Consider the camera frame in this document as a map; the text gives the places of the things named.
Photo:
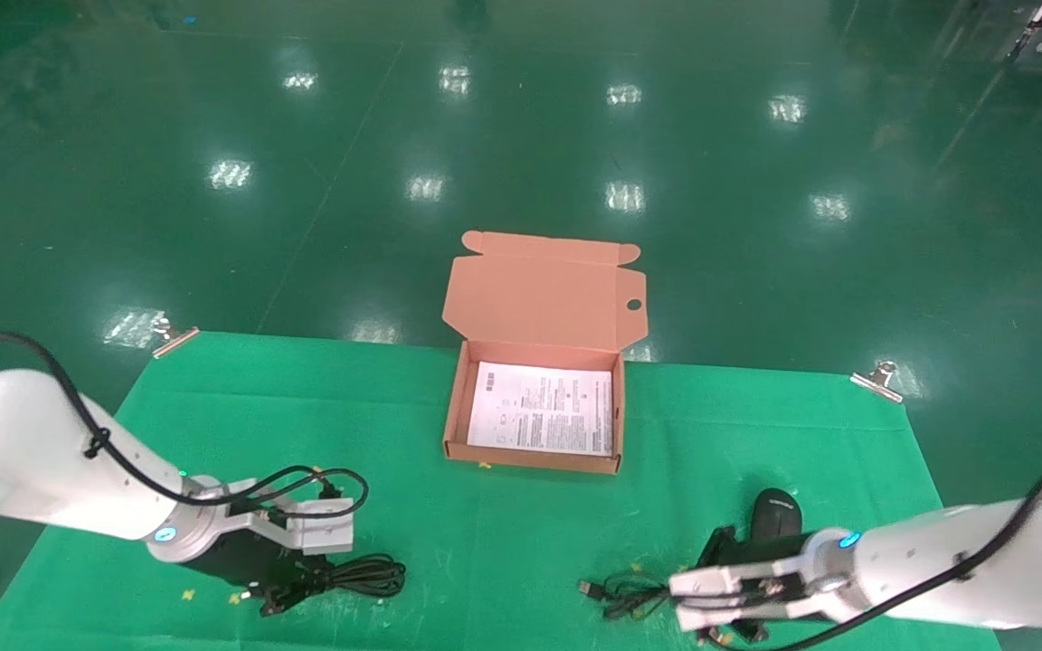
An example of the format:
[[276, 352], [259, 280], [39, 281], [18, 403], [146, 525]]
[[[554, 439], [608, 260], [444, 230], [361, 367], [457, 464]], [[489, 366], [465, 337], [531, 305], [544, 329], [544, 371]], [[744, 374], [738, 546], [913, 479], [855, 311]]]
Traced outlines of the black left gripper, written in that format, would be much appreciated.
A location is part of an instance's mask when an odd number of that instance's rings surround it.
[[247, 590], [260, 601], [260, 617], [286, 614], [316, 590], [334, 590], [339, 566], [324, 555], [305, 556], [248, 529], [216, 539], [207, 551], [187, 561], [187, 569], [234, 589]]

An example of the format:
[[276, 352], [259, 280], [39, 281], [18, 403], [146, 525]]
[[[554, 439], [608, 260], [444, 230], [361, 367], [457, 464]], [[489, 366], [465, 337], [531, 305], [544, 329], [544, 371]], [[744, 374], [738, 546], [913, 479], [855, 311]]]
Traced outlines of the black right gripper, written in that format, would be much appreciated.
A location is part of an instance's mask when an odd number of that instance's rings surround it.
[[[718, 527], [708, 536], [706, 544], [698, 555], [697, 568], [797, 559], [813, 536], [814, 534], [798, 534], [753, 537], [740, 543], [735, 527]], [[731, 647], [735, 642], [756, 644], [766, 639], [768, 629], [763, 622], [731, 622], [728, 625], [704, 627], [702, 630], [703, 646]]]

